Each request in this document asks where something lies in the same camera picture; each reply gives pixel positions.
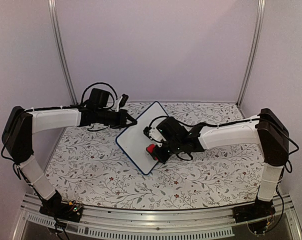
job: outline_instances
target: black cable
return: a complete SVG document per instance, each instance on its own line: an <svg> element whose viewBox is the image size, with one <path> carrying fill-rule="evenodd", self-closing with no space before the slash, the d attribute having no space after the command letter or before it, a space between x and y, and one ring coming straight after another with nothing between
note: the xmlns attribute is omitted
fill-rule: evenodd
<svg viewBox="0 0 302 240"><path fill-rule="evenodd" d="M55 233L56 233L56 236L60 239L60 240L64 240L62 237L59 236L60 233L58 233L58 224L59 224L59 227L62 229L64 235L66 236L66 239L67 240L70 240L65 228L62 226L61 222L56 218L56 217L53 217L53 219L55 220Z"/></svg>
<svg viewBox="0 0 302 240"><path fill-rule="evenodd" d="M206 126L206 127L210 127L210 128L219 128L219 127L226 127L226 126L231 126L231 125L234 125L234 124L241 124L241 123L247 123L247 122L252 122L252 121L258 121L260 120L260 118L252 118L252 119L242 119L242 120L237 120L237 121L230 121L230 122L226 122L226 123L222 123L222 124L210 124L210 123L207 123L207 122L199 122L195 125L188 125L187 124L184 124L185 126L187 127L195 127L195 126L198 126L198 125L203 125L203 126Z"/></svg>
<svg viewBox="0 0 302 240"><path fill-rule="evenodd" d="M299 147L299 145L295 142L295 141L293 141L290 137L288 137L277 125L275 125L272 121L270 121L270 120L267 120L267 119L260 119L261 121L264 121L264 122L268 122L269 124L271 124L271 126L273 126L275 129L277 129L289 142L291 142L295 147L296 147L296 149L295 150L293 150L293 151L291 151L291 152L289 152L289 154L288 155L291 155L291 154L294 154L294 153L296 153L297 151L299 151L300 150L300 147Z"/></svg>
<svg viewBox="0 0 302 240"><path fill-rule="evenodd" d="M192 127L194 127L195 125L189 125L189 124L186 124L185 122L182 122L182 121L179 121L179 120L176 120L179 124L181 124L181 125L184 125L184 126L186 126L186 127L189 127L189 128L192 128Z"/></svg>
<svg viewBox="0 0 302 240"><path fill-rule="evenodd" d="M19 169L17 168L18 166L19 166L19 165L13 163L12 168L13 168L13 172L15 173L15 175L17 176L17 178L18 178L19 180L21 180L20 171L19 171Z"/></svg>
<svg viewBox="0 0 302 240"><path fill-rule="evenodd" d="M158 119L163 119L163 118L169 118L169 116L157 116L156 118L154 118L154 119L152 119L152 121L150 122L150 124L149 124L149 129L151 129L151 126L152 126L152 124L156 121L156 120L158 120Z"/></svg>
<svg viewBox="0 0 302 240"><path fill-rule="evenodd" d="M192 161L192 160L193 160L193 156L192 156L191 154L188 154L188 156L190 157L190 159L182 158L182 157L179 156L178 153L175 154L175 155L176 155L176 157L177 157L178 159L183 160L183 161Z"/></svg>
<svg viewBox="0 0 302 240"><path fill-rule="evenodd" d="M110 84L105 83L105 82L95 82L95 83L91 84L90 86L88 86L88 87L83 91L82 97L81 97L81 103L80 103L80 105L83 104L83 100L84 100L84 98L85 98L86 92L87 92L90 88L92 88L93 86L95 86L95 85L106 85L106 86L108 86L108 87L113 91L113 93L114 93L114 95L115 95L115 99L118 100L117 92L115 91L115 89L114 89Z"/></svg>
<svg viewBox="0 0 302 240"><path fill-rule="evenodd" d="M6 149L7 143L8 143L8 140L3 144L3 147L2 147L2 149L1 149L1 157L4 158L4 159L13 161L13 158L4 156L4 154L3 154L4 151L5 151L5 149Z"/></svg>
<svg viewBox="0 0 302 240"><path fill-rule="evenodd" d="M293 172L293 167L292 167L292 163L291 163L290 160L288 160L288 161L285 163L284 167L285 167L285 170L286 170L289 174L291 174L291 173Z"/></svg>
<svg viewBox="0 0 302 240"><path fill-rule="evenodd" d="M112 108L113 108L113 106L116 104L116 100L115 100L115 98L113 97L113 95L111 94L110 96L111 96L111 98L112 98L112 105L111 105L111 106L108 106L108 107L103 108L104 110L110 110L110 109L112 109Z"/></svg>
<svg viewBox="0 0 302 240"><path fill-rule="evenodd" d="M276 186L275 191L276 191L276 194L277 194L277 195L280 197L280 199L281 199L281 202L282 202L282 211L281 211L281 215L280 215L280 217L279 217L279 220L276 222L276 224L275 224L272 228L267 229L267 230L265 231L265 233L268 233L268 232L270 232L270 231L272 231L273 229L276 228L276 226L280 223L280 221L281 221L281 219L282 219L282 216L283 216L283 213L284 213L284 211L285 211L285 201L283 200L283 197L281 196L281 194L280 194L280 192L279 192L278 186Z"/></svg>
<svg viewBox="0 0 302 240"><path fill-rule="evenodd" d="M25 109L26 113L33 112L33 111L47 111L47 110L60 110L60 109L74 109L79 105L69 105L69 106L48 106L48 107L38 107L38 108L30 108Z"/></svg>
<svg viewBox="0 0 302 240"><path fill-rule="evenodd" d="M90 128L87 128L86 130L88 130L89 132L100 132L102 130L105 130L105 129L109 128L109 126L107 126L107 127L104 127L104 128L99 128L99 129L92 130L93 127L94 127L94 125Z"/></svg>

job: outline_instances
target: patterned table surface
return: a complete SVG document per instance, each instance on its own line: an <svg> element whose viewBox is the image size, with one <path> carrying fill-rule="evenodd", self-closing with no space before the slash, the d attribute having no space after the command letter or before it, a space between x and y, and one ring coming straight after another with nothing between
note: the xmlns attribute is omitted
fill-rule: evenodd
<svg viewBox="0 0 302 240"><path fill-rule="evenodd" d="M187 124L242 119L234 104L161 103L170 116ZM128 103L137 117L150 103ZM231 145L193 153L193 161L172 157L145 176L115 143L122 130L66 129L46 171L65 200L124 209L195 209L253 201L263 158L254 144Z"/></svg>

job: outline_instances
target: metal base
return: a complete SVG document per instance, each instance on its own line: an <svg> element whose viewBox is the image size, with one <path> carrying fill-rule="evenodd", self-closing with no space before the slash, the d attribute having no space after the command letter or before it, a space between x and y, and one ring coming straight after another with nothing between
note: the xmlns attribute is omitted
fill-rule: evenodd
<svg viewBox="0 0 302 240"><path fill-rule="evenodd" d="M284 213L286 215L290 214L287 219L289 223L291 223L288 227L292 228L290 232L293 238L290 239L302 240L301 228L290 196L288 194L283 194L282 196L285 203ZM273 204L277 214L280 214L282 202L278 196L274 197ZM33 237L34 235L32 235L31 238L21 238L26 223L28 222L52 229L55 228L56 222L52 217L39 213L40 206L41 201L37 196L26 194L21 204L21 214L14 232L14 240L36 239ZM156 211L83 206L81 223L68 222L65 231L71 239L79 240L84 239L82 237L106 240L128 240L131 239L131 237L136 240L142 240L143 237L147 237L147 239L151 240L153 238L154 240L163 240L163 238L167 240L187 238L189 240L212 240L217 238L225 239L226 237L230 237L231 240L251 239L248 237L248 235L252 236L251 233L246 234L243 233L242 230L237 231L237 237L233 236L235 234L233 229L237 230L238 227L240 227L239 230L243 229L241 226L247 229L247 224L235 223L232 208L233 206L223 206L207 209ZM275 232L272 231L272 234L276 234L277 231L278 227L275 229ZM37 239L43 240L51 238L45 238L44 234L41 234Z"/></svg>
<svg viewBox="0 0 302 240"><path fill-rule="evenodd" d="M68 207L69 207L68 203L61 203L61 209L65 209L65 208L68 208ZM40 207L40 211L39 212L41 214L43 214L43 215L54 217L43 206ZM58 219L62 219L62 220L70 221L70 222L79 223L80 219L82 217L82 212L83 212L83 208L80 208L77 212L74 212L74 211L71 210L70 212L58 213L58 214L55 215L55 217L58 218Z"/></svg>

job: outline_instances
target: red object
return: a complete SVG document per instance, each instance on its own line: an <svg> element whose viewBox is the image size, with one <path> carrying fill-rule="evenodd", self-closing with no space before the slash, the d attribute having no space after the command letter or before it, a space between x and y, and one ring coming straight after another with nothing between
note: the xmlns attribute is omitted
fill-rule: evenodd
<svg viewBox="0 0 302 240"><path fill-rule="evenodd" d="M147 148L146 148L146 151L149 153L149 154L152 154L153 153L153 150L155 149L156 145L155 144L151 144L149 145Z"/></svg>

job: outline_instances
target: whiteboard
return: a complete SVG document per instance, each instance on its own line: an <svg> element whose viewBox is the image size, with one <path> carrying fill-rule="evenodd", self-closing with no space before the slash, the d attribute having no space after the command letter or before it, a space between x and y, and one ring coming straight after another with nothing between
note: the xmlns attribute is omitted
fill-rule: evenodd
<svg viewBox="0 0 302 240"><path fill-rule="evenodd" d="M155 161L146 150L155 142L145 136L143 130L156 117L167 115L161 104L155 101L136 119L137 125L126 128L115 139L116 144L144 175L148 175L158 161ZM162 121L163 118L155 120L153 126L157 126Z"/></svg>
<svg viewBox="0 0 302 240"><path fill-rule="evenodd" d="M134 101L236 102L256 0L58 0L77 97L112 84Z"/></svg>

